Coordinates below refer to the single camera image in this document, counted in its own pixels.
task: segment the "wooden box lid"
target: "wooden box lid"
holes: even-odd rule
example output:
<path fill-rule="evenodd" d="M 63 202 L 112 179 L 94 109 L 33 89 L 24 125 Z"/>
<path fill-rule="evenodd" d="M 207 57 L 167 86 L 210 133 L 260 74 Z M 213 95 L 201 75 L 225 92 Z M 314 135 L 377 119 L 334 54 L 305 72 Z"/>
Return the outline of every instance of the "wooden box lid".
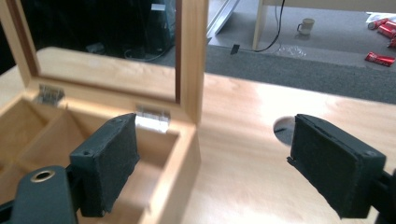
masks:
<path fill-rule="evenodd" d="M 20 0 L 0 0 L 0 20 L 27 92 L 39 86 L 73 100 L 136 111 L 161 109 L 198 124 L 205 70 L 207 0 L 177 0 L 176 68 L 135 63 L 66 49 L 35 51 Z"/>

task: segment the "metal grommet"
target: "metal grommet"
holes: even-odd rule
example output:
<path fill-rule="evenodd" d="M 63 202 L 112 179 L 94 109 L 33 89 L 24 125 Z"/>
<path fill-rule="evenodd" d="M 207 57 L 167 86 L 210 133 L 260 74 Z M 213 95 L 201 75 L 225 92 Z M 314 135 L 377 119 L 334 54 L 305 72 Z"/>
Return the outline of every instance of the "metal grommet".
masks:
<path fill-rule="evenodd" d="M 54 175 L 55 175 L 55 171 L 51 171 L 51 170 L 41 171 L 33 175 L 30 181 L 32 181 L 33 183 L 40 183 L 52 178 Z"/>

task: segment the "glass pane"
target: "glass pane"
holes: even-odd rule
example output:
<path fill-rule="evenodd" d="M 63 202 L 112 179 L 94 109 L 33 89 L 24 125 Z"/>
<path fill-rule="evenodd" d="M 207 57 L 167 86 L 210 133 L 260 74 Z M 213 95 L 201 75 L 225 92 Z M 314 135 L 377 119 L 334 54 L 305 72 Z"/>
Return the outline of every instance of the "glass pane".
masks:
<path fill-rule="evenodd" d="M 21 2 L 40 76 L 175 100 L 176 0 Z"/>

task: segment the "black object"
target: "black object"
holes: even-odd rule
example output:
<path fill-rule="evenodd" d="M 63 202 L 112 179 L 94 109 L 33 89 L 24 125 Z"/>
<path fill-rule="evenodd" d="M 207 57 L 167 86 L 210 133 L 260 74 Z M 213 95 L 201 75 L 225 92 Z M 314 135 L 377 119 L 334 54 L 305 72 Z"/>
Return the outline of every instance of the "black object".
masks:
<path fill-rule="evenodd" d="M 0 76 L 15 65 L 3 26 L 0 24 Z"/>
<path fill-rule="evenodd" d="M 233 45 L 233 48 L 231 49 L 231 55 L 235 54 L 238 52 L 240 45 Z"/>
<path fill-rule="evenodd" d="M 111 212 L 134 171 L 139 160 L 134 117 L 111 119 L 70 154 L 73 175 L 82 179 L 87 197 L 81 205 L 83 216 L 101 217 L 104 211 Z"/>
<path fill-rule="evenodd" d="M 70 155 L 71 164 L 26 175 L 13 202 L 0 206 L 0 223 L 78 223 L 110 212 L 139 160 L 135 114 L 106 122 Z"/>
<path fill-rule="evenodd" d="M 385 160 L 381 152 L 326 120 L 295 117 L 288 162 L 340 217 L 365 218 L 373 205 L 381 218 L 396 222 L 396 189 L 391 185 L 396 176 L 383 171 Z"/>

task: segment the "gray carpet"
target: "gray carpet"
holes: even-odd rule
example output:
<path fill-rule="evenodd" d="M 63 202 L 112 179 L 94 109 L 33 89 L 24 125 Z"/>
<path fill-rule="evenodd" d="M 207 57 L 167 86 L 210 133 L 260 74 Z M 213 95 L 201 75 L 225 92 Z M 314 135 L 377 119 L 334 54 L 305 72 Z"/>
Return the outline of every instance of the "gray carpet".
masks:
<path fill-rule="evenodd" d="M 396 105 L 396 73 L 208 46 L 206 72 Z M 175 52 L 154 63 L 174 66 Z"/>

